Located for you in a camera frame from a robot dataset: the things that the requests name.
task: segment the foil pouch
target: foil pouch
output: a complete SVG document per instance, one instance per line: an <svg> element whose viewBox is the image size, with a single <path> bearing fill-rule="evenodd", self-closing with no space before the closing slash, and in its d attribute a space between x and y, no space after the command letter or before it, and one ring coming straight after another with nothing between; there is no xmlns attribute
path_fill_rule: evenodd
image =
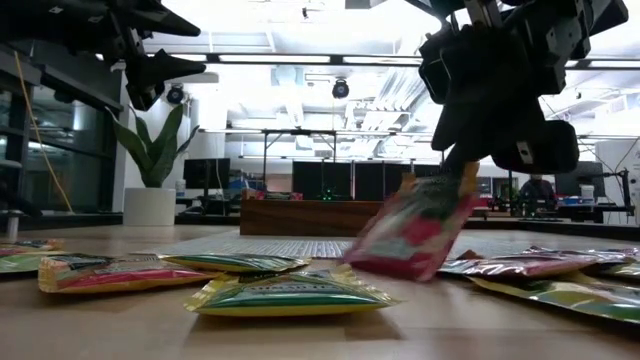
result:
<svg viewBox="0 0 640 360"><path fill-rule="evenodd" d="M43 257L61 254L64 252L43 251L0 256L0 274L35 273Z"/></svg>
<svg viewBox="0 0 640 360"><path fill-rule="evenodd" d="M535 255L559 255L567 257L593 257L599 264L624 264L640 260L640 249L607 250L553 250L532 246L522 252Z"/></svg>
<svg viewBox="0 0 640 360"><path fill-rule="evenodd" d="M497 283L471 278L478 286L579 313L640 324L640 288L595 281L582 274L555 280Z"/></svg>
<svg viewBox="0 0 640 360"><path fill-rule="evenodd" d="M66 254L41 259L38 285L46 293L105 293L188 284L219 275L167 263L155 256Z"/></svg>
<svg viewBox="0 0 640 360"><path fill-rule="evenodd" d="M193 269L229 272L281 272L308 265L311 258L290 258L269 255L159 255L160 259Z"/></svg>
<svg viewBox="0 0 640 360"><path fill-rule="evenodd" d="M0 256L60 249L62 249L61 240L21 240L10 244L0 244Z"/></svg>
<svg viewBox="0 0 640 360"><path fill-rule="evenodd" d="M206 315L267 317L344 314L398 301L358 280L349 265L330 270L213 280L185 304Z"/></svg>
<svg viewBox="0 0 640 360"><path fill-rule="evenodd" d="M440 274L494 278L547 278L572 273L597 262L594 257L537 254L497 256L484 259L469 256L470 253L473 252L465 253L463 258L445 261L438 272Z"/></svg>
<svg viewBox="0 0 640 360"><path fill-rule="evenodd" d="M390 199L343 261L389 276L428 281L445 261L476 202L478 163L462 174L415 180Z"/></svg>
<svg viewBox="0 0 640 360"><path fill-rule="evenodd" d="M640 280L640 249L607 250L549 250L532 247L525 251L530 254L558 254L567 257L593 257L597 263L582 270L591 276L606 276L626 280Z"/></svg>

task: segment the desk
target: desk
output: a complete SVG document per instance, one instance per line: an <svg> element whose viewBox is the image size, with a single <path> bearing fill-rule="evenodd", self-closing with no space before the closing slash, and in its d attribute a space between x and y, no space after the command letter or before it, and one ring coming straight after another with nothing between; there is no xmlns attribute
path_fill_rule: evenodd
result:
<svg viewBox="0 0 640 360"><path fill-rule="evenodd" d="M605 212L627 212L624 206L609 205L565 205L558 206L558 217L571 219L575 222L593 221L596 224L604 223Z"/></svg>
<svg viewBox="0 0 640 360"><path fill-rule="evenodd" d="M22 232L66 250L122 255L220 232L215 226ZM461 243L609 248L628 243L520 231L463 231ZM317 261L314 268L331 266ZM405 302L381 311L291 319L224 319L184 310L202 285L130 294L41 294L35 279L0 282L3 360L637 360L638 331L478 291L460 281L414 284L360 273Z"/></svg>

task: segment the fluorescent light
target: fluorescent light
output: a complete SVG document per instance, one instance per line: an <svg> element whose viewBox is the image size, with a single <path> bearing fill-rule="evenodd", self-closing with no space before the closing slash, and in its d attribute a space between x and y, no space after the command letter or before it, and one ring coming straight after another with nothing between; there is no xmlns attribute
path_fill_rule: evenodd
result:
<svg viewBox="0 0 640 360"><path fill-rule="evenodd" d="M220 55L221 62L329 63L329 56L318 55Z"/></svg>
<svg viewBox="0 0 640 360"><path fill-rule="evenodd" d="M258 129L202 129L201 131L218 134L262 134L262 130Z"/></svg>
<svg viewBox="0 0 640 360"><path fill-rule="evenodd" d="M390 131L337 131L336 135L353 135L353 136L389 136Z"/></svg>
<svg viewBox="0 0 640 360"><path fill-rule="evenodd" d="M389 64L416 66L422 64L422 58L418 56L345 56L343 61L347 64Z"/></svg>
<svg viewBox="0 0 640 360"><path fill-rule="evenodd" d="M265 157L262 155L240 155L238 156L238 159L264 159ZM286 156L273 156L273 155L267 155L267 159L286 159Z"/></svg>
<svg viewBox="0 0 640 360"><path fill-rule="evenodd" d="M430 133L420 133L420 132L398 132L396 133L398 136L433 136Z"/></svg>
<svg viewBox="0 0 640 360"><path fill-rule="evenodd" d="M329 74L305 74L304 75L304 80L305 81L326 81L326 82L333 82L336 79L336 77L334 75L329 75Z"/></svg>
<svg viewBox="0 0 640 360"><path fill-rule="evenodd" d="M566 68L570 70L588 70L591 68L607 68L611 70L638 69L640 68L640 61L590 60L587 58L580 61L569 61Z"/></svg>
<svg viewBox="0 0 640 360"><path fill-rule="evenodd" d="M177 57L190 61L207 61L207 55L204 54L170 54L173 57Z"/></svg>

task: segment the snake plant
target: snake plant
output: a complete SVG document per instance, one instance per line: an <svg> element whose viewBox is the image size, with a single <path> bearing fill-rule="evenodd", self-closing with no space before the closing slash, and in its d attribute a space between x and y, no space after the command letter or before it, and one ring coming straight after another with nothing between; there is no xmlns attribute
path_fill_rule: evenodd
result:
<svg viewBox="0 0 640 360"><path fill-rule="evenodd" d="M196 126L191 130L189 138L178 147L178 129L182 124L182 113L183 105L174 107L155 140L151 140L147 123L137 116L135 111L137 134L112 116L116 138L131 154L140 169L142 182L148 188L162 187L162 183L173 169L173 162L178 155L187 150L191 139L198 132L199 126Z"/></svg>

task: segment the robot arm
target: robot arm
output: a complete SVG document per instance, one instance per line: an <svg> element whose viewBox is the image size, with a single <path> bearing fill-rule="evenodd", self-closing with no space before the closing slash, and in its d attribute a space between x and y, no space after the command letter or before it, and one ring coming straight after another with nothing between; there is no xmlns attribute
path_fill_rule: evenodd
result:
<svg viewBox="0 0 640 360"><path fill-rule="evenodd" d="M164 83L194 75L206 65L168 55L146 55L143 39L161 32L198 36L200 29L164 7L160 0L0 1L0 43L38 39L65 46L72 54L101 53L107 65L124 60L133 106L146 111Z"/></svg>
<svg viewBox="0 0 640 360"><path fill-rule="evenodd" d="M451 148L445 164L492 156L518 172L573 170L575 130L545 121L538 97L564 89L564 67L589 54L591 35L628 20L622 0L503 0L506 11L495 0L407 1L443 23L420 48L419 72L444 105L432 148ZM465 7L473 25L458 29L454 12Z"/></svg>

